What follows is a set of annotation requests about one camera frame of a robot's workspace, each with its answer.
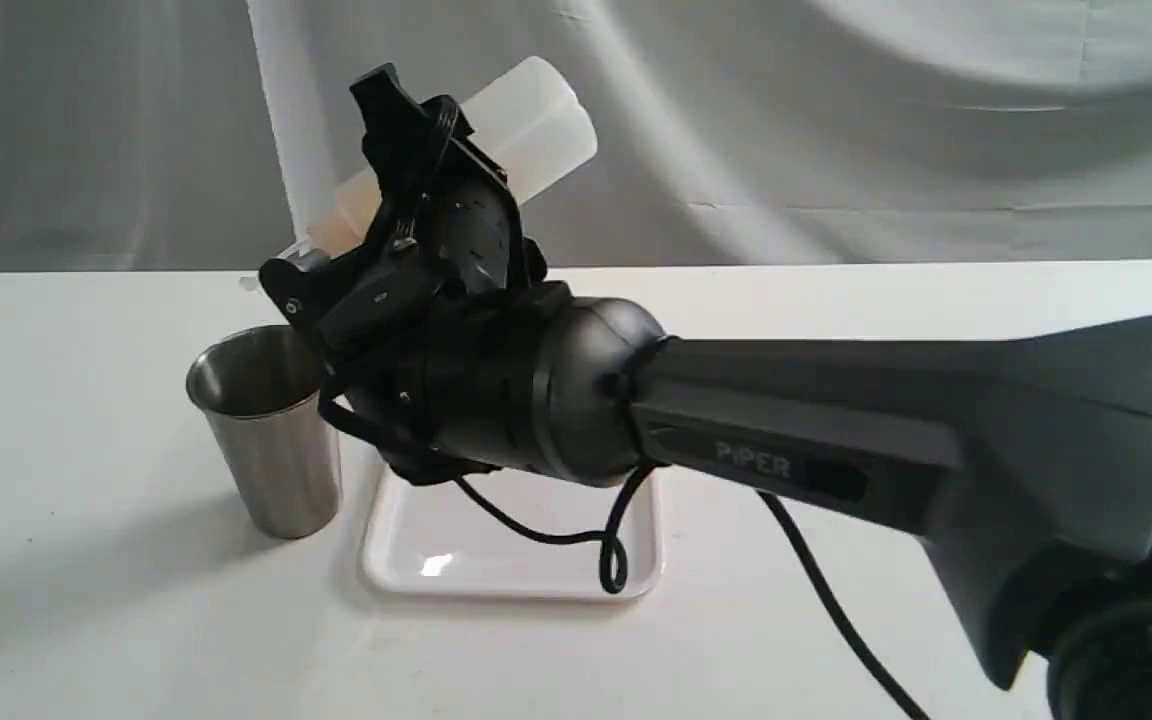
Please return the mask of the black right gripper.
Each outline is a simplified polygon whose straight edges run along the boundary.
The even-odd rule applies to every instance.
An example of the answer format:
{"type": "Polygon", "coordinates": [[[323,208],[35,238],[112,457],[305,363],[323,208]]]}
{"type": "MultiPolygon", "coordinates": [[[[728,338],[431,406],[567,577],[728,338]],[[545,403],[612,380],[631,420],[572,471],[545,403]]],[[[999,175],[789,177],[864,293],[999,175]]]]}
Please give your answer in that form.
{"type": "Polygon", "coordinates": [[[462,131],[456,100],[416,101],[394,65],[349,94],[381,202],[362,245],[316,270],[317,411],[407,480],[558,473],[536,396],[571,291],[545,278],[503,170],[448,150],[462,131]]]}

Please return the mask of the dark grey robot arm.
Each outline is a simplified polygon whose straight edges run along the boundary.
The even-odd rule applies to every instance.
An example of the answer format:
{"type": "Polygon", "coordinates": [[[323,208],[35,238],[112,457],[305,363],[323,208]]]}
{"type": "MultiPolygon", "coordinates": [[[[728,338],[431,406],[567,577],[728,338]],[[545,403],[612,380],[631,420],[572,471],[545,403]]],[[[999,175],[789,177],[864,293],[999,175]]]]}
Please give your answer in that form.
{"type": "Polygon", "coordinates": [[[482,497],[521,470],[614,487],[617,530],[654,470],[755,488],[838,632],[908,717],[922,708],[861,639],[783,501],[918,538],[984,674],[1047,659],[1056,719],[1152,719],[1152,316],[1020,340],[684,340],[628,300],[548,281],[506,174],[448,96],[393,65],[353,82],[378,173],[364,242],[317,327],[321,414],[412,486],[482,497]]]}

